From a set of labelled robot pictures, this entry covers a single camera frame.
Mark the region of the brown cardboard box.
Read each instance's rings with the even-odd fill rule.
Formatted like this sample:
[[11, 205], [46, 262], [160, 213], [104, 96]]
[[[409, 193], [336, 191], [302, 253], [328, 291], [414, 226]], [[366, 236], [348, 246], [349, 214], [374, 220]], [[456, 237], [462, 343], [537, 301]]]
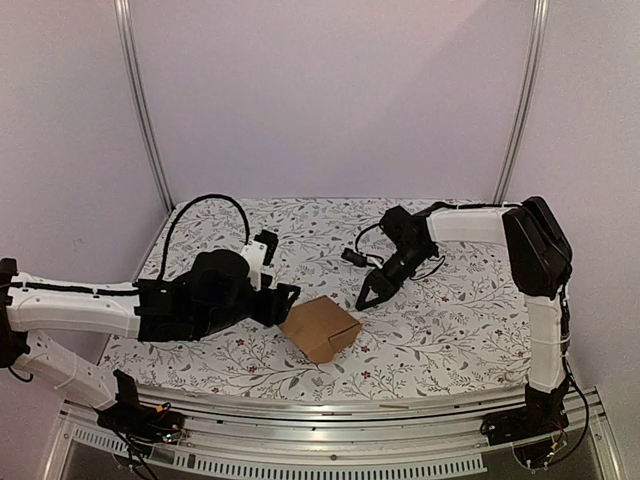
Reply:
[[293, 307], [282, 333], [314, 364], [331, 363], [351, 346], [362, 325], [328, 296], [321, 296]]

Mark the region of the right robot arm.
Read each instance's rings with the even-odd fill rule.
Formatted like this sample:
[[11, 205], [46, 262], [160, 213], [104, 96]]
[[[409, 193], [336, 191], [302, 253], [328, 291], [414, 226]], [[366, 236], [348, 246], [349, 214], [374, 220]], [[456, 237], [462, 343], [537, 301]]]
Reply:
[[509, 255], [512, 280], [524, 296], [530, 321], [527, 390], [551, 395], [567, 386], [563, 359], [570, 338], [567, 285], [573, 252], [542, 197], [497, 205], [436, 202], [418, 213], [396, 206], [385, 212], [378, 226], [396, 251], [365, 277], [357, 310], [390, 300], [425, 260], [437, 256], [441, 243], [501, 245]]

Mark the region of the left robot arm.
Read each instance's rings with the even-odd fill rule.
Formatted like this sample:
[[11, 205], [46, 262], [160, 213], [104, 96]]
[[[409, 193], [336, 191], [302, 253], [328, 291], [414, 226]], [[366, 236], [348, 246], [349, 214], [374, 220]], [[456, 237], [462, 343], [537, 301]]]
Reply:
[[236, 253], [217, 249], [196, 256], [172, 280], [81, 284], [47, 281], [1, 262], [1, 365], [49, 382], [97, 410], [128, 434], [148, 426], [135, 383], [107, 373], [54, 342], [51, 331], [98, 333], [139, 342], [192, 342], [251, 319], [265, 327], [283, 323], [300, 295], [297, 286], [274, 284], [262, 267], [266, 250], [249, 243]]

